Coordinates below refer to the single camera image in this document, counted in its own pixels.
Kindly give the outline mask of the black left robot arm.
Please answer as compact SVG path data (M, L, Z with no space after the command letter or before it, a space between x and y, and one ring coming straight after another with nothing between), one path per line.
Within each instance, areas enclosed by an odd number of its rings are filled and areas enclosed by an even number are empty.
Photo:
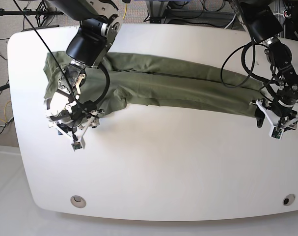
M270 9L269 0L231 0L229 3L250 37L250 42L239 48L247 77L238 86L244 85L249 78L262 82L261 88L266 89L271 97L251 101L256 106L257 127L262 127L264 119L268 119L270 136L280 139L284 132L296 130L298 124L298 112L293 109L298 103L298 74L292 65L289 47L277 37L283 27ZM246 65L248 49L251 48L252 54L256 55L256 46L265 48L271 79L256 75L254 66L248 68Z

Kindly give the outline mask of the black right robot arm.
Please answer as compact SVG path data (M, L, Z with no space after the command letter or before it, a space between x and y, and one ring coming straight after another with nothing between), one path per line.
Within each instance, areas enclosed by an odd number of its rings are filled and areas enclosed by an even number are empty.
M83 136L87 129L97 127L99 116L104 114L98 104L108 92L110 77L102 59L115 41L123 17L111 0L54 0L52 4L80 26L66 49L70 63L64 68L57 64L57 75L52 78L54 88L44 102L45 117L49 127L70 139L73 150L78 150L85 146ZM81 103L87 68L100 69L106 83L96 100Z

